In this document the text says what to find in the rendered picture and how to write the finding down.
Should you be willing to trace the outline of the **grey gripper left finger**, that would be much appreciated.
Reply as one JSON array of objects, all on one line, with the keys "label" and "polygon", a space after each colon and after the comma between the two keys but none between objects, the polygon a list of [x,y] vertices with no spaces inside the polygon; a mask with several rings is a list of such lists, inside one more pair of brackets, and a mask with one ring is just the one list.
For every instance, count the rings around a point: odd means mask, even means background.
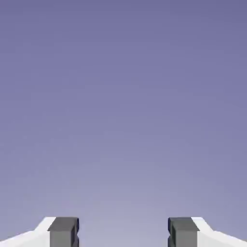
[{"label": "grey gripper left finger", "polygon": [[78,217],[45,217],[38,226],[0,241],[0,247],[80,247]]}]

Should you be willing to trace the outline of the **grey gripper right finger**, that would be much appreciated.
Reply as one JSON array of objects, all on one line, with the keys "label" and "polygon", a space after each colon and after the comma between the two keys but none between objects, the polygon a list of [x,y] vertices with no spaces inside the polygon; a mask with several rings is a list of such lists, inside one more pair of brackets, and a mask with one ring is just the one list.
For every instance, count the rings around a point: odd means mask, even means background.
[{"label": "grey gripper right finger", "polygon": [[202,217],[169,217],[167,247],[247,247],[247,241],[213,230]]}]

